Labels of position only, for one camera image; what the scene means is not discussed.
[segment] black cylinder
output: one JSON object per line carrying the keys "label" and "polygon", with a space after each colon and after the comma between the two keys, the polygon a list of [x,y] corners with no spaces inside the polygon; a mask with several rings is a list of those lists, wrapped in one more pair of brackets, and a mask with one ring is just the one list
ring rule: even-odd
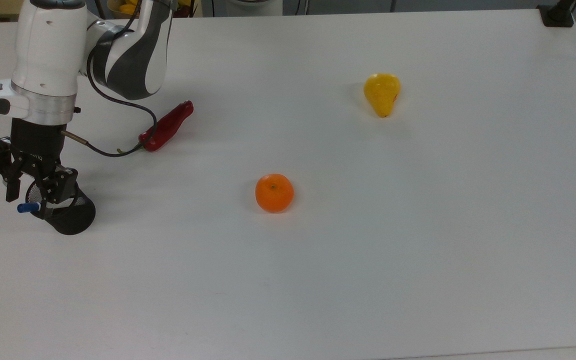
{"label": "black cylinder", "polygon": [[62,130],[66,125],[38,125],[36,123],[13,118],[10,126],[10,145],[13,154],[29,155],[41,162],[41,176],[55,171],[64,148]]}

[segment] orange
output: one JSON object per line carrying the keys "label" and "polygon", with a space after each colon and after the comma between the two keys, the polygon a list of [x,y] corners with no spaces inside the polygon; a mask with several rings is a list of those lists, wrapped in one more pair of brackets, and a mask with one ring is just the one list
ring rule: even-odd
{"label": "orange", "polygon": [[293,184],[281,173],[262,176],[254,188],[254,198],[263,210],[269,213],[283,212],[295,197]]}

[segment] black mesh cup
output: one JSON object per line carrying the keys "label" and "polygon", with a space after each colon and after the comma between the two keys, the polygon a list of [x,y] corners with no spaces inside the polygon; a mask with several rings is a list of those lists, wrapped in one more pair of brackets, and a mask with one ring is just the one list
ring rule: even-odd
{"label": "black mesh cup", "polygon": [[[39,187],[33,182],[25,194],[26,203],[41,203],[42,194]],[[31,212],[35,217],[40,217],[39,211]],[[46,222],[55,230],[64,235],[77,235],[86,230],[95,219],[95,205],[75,183],[73,200],[67,207],[52,210],[52,214],[46,217]]]}

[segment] yellow fruit in background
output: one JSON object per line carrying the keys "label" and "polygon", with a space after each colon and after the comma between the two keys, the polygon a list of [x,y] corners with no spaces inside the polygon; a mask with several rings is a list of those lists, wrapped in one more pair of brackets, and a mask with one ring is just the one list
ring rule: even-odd
{"label": "yellow fruit in background", "polygon": [[397,96],[402,91],[402,84],[397,76],[391,73],[373,73],[363,84],[363,95],[380,117],[393,112]]}
{"label": "yellow fruit in background", "polygon": [[135,12],[135,9],[137,7],[133,4],[124,4],[119,6],[119,11],[121,11],[124,14],[130,14],[132,15]]}

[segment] black cable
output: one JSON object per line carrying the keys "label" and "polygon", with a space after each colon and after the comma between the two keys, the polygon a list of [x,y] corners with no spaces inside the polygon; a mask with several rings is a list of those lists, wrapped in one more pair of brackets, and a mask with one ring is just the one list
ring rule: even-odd
{"label": "black cable", "polygon": [[123,34],[126,34],[126,32],[128,32],[128,30],[130,29],[130,25],[133,24],[133,21],[135,21],[135,19],[137,18],[137,14],[139,14],[139,11],[141,9],[142,9],[142,0],[138,0],[137,5],[135,5],[135,7],[134,7],[134,12],[130,16],[130,20],[128,20],[128,23],[126,23],[126,26],[124,26],[123,29],[119,30],[119,32],[114,34],[114,37],[112,39],[114,39],[114,40],[119,39],[119,37],[121,37]]}
{"label": "black cable", "polygon": [[119,157],[125,157],[126,155],[130,155],[132,153],[134,153],[135,151],[139,150],[142,148],[142,146],[144,146],[147,142],[151,141],[151,139],[153,138],[153,135],[155,134],[155,132],[157,132],[157,116],[155,115],[154,112],[152,112],[150,109],[148,109],[148,107],[139,105],[139,104],[135,104],[132,102],[128,102],[128,101],[123,101],[123,100],[119,100],[118,98],[114,98],[112,96],[106,95],[105,93],[103,93],[95,84],[95,81],[93,80],[93,74],[92,74],[92,69],[91,69],[91,64],[92,64],[92,58],[93,55],[95,53],[95,50],[93,49],[90,52],[90,55],[88,55],[87,57],[87,61],[86,61],[86,73],[87,73],[87,78],[90,81],[90,86],[92,86],[92,88],[99,94],[102,96],[102,98],[105,98],[106,100],[110,100],[113,103],[117,103],[117,104],[121,104],[121,105],[126,105],[128,107],[133,107],[133,108],[137,108],[137,109],[141,109],[145,112],[147,112],[148,114],[150,114],[150,116],[152,117],[152,130],[150,132],[150,134],[148,135],[148,138],[145,139],[144,141],[140,142],[137,146],[131,148],[130,150],[126,151],[126,152],[122,152],[122,153],[110,153],[110,152],[105,152],[103,150],[99,150],[98,148],[94,147],[93,145],[91,145],[89,142],[86,142],[84,145],[87,146],[88,148],[90,148],[91,150],[93,150],[96,153],[99,153],[105,157],[110,157],[110,158],[119,158]]}

